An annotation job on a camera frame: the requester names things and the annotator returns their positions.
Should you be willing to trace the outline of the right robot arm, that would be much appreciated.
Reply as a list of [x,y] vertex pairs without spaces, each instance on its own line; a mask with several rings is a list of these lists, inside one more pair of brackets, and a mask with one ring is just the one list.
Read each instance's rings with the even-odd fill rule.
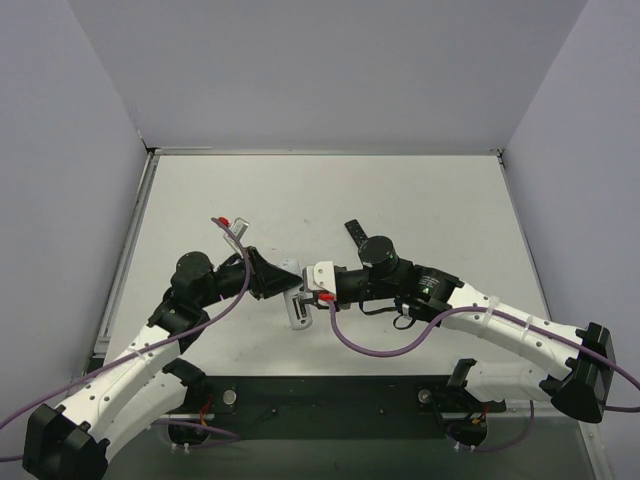
[[318,262],[302,271],[303,288],[319,309],[391,299],[410,321],[470,334],[518,356],[515,364],[462,360],[451,380],[481,403],[548,402],[587,423],[602,421],[613,377],[609,330],[528,314],[441,270],[402,259],[384,236],[356,242],[359,270]]

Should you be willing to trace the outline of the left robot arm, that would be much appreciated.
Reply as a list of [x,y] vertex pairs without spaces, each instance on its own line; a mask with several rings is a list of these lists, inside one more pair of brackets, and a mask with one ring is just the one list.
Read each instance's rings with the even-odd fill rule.
[[295,260],[267,262],[253,247],[214,267],[201,252],[183,255],[170,287],[129,346],[58,406],[29,417],[22,467],[38,479],[101,479],[119,451],[157,418],[204,402],[204,374],[182,354],[209,321],[206,307],[248,290],[256,299],[297,292]]

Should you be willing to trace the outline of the white remote control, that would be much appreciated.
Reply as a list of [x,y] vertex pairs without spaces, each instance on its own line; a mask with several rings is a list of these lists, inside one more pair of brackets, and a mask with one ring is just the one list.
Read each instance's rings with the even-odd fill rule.
[[307,305],[302,303],[308,298],[308,295],[304,290],[301,267],[295,259],[285,259],[279,264],[279,267],[298,277],[298,284],[283,293],[290,328],[294,331],[309,328],[313,324],[313,318]]

